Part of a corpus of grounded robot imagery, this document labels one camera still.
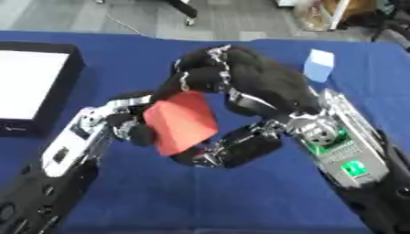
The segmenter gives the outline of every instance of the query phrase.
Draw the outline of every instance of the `blue fabric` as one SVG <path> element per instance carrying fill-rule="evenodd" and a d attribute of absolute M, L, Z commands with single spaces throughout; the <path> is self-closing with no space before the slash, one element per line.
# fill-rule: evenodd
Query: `blue fabric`
<path fill-rule="evenodd" d="M 136 35 L 7 31 L 0 32 L 0 40 L 71 43 L 80 48 L 88 67 L 54 135 L 81 107 L 101 105 L 125 91 L 154 89 L 167 78 L 172 60 L 217 44 Z M 292 40 L 244 44 L 296 69 L 303 67 L 312 48 L 333 52 L 335 68 L 325 85 L 346 93 L 370 120 L 410 151 L 406 144 L 410 125 L 405 116 L 410 112 L 410 59 L 396 45 Z M 254 120 L 224 110 L 222 97 L 210 96 L 209 101 L 218 115 L 221 133 Z M 38 148 L 46 142 L 0 138 L 0 183 L 4 185 L 27 160 L 36 158 Z M 111 231 L 106 233 L 138 229 L 364 229 L 329 189 L 309 156 L 290 139 L 281 150 L 233 170 L 189 168 L 161 158 L 153 147 L 114 143 L 103 160 L 101 176 L 64 228 Z"/>

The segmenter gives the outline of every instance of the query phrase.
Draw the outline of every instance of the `white cube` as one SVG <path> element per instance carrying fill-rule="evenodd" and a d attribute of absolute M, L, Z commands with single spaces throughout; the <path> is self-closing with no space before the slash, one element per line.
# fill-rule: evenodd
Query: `white cube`
<path fill-rule="evenodd" d="M 328 80 L 334 66 L 334 54 L 312 49 L 305 62 L 304 74 L 309 79 L 323 83 Z"/>

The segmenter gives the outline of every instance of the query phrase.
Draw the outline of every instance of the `chair leg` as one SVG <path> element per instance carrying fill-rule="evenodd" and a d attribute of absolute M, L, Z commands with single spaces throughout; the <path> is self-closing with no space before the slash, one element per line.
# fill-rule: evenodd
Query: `chair leg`
<path fill-rule="evenodd" d="M 167 0 L 167 2 L 189 18 L 195 19 L 198 16 L 198 11 L 194 7 L 183 3 L 181 0 Z"/>
<path fill-rule="evenodd" d="M 374 42 L 376 41 L 380 35 L 382 34 L 382 32 L 385 30 L 385 25 L 383 24 L 382 26 L 380 26 L 379 28 L 377 28 L 376 33 L 372 36 L 371 41 Z"/>

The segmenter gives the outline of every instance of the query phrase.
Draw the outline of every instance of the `wire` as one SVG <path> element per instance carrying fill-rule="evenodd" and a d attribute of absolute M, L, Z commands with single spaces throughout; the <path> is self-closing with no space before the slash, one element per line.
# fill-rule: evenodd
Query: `wire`
<path fill-rule="evenodd" d="M 110 19 L 111 21 L 113 21 L 113 22 L 119 24 L 120 26 L 125 27 L 125 28 L 127 28 L 128 30 L 130 30 L 130 31 L 133 31 L 133 32 L 135 32 L 136 34 L 139 34 L 139 35 L 141 35 L 141 36 L 147 37 L 146 35 L 144 35 L 144 34 L 141 33 L 140 31 L 136 30 L 135 28 L 133 28 L 133 27 L 127 25 L 126 23 L 124 23 L 124 22 L 122 22 L 122 21 L 120 21 L 120 20 L 118 20 L 118 19 L 112 17 L 110 14 L 107 13 L 107 14 L 105 14 L 105 16 L 107 16 L 108 19 Z"/>

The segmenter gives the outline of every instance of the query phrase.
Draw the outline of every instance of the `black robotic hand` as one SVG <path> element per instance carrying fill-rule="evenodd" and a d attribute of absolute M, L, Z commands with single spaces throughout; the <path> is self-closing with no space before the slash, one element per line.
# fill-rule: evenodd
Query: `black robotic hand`
<path fill-rule="evenodd" d="M 184 90 L 226 93 L 227 108 L 243 115 L 318 112 L 303 74 L 239 46 L 203 48 L 182 56 L 172 64 L 170 78 L 154 93 L 153 101 Z M 241 101 L 243 96 L 262 107 Z"/>
<path fill-rule="evenodd" d="M 182 56 L 156 91 L 126 93 L 112 100 L 150 96 L 147 105 L 110 116 L 109 123 L 119 139 L 136 145 L 153 144 L 156 133 L 146 126 L 143 112 L 153 103 L 182 91 L 223 93 L 226 107 L 241 115 L 263 119 L 288 117 L 291 113 L 318 112 L 316 96 L 305 77 L 248 48 L 221 46 L 204 48 Z M 227 133 L 216 145 L 191 147 L 171 156 L 184 165 L 236 167 L 281 147 L 278 136 L 264 134 L 264 122 Z"/>

